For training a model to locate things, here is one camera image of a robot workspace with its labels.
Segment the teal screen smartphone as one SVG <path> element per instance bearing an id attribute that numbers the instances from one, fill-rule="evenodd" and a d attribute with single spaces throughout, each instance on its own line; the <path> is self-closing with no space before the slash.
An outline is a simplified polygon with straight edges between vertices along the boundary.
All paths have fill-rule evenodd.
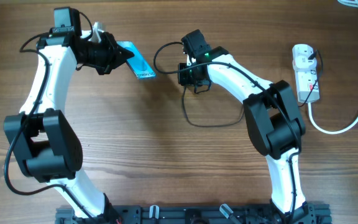
<path id="1" fill-rule="evenodd" d="M 127 64 L 139 80 L 155 78 L 155 72 L 131 41 L 118 41 L 117 43 L 134 54 L 132 58 L 127 59 Z"/>

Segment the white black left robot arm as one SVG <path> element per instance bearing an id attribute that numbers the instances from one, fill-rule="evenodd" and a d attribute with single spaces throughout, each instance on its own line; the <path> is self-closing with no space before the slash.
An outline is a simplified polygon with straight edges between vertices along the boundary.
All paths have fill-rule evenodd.
<path id="1" fill-rule="evenodd" d="M 4 132 L 8 158 L 44 190 L 56 189 L 72 206 L 78 223 L 115 223 L 120 219 L 107 196 L 86 175 L 83 150 L 64 110 L 73 73 L 82 67 L 109 74 L 134 56 L 114 36 L 91 29 L 84 36 L 83 13 L 71 7 L 54 10 L 54 26 L 34 37 L 39 64 L 29 96 L 17 115 L 7 116 Z"/>

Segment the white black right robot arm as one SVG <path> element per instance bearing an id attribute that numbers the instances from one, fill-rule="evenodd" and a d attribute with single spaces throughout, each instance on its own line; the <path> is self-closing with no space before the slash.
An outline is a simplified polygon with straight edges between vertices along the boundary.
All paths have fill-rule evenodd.
<path id="1" fill-rule="evenodd" d="M 220 85 L 244 107 L 251 143 L 268 162 L 271 201 L 284 223 L 305 204 L 298 172 L 298 156 L 305 124 L 290 85 L 272 83 L 239 65 L 224 48 L 211 48 L 200 30 L 181 39 L 187 61 L 179 64 L 178 82 L 193 88 Z"/>

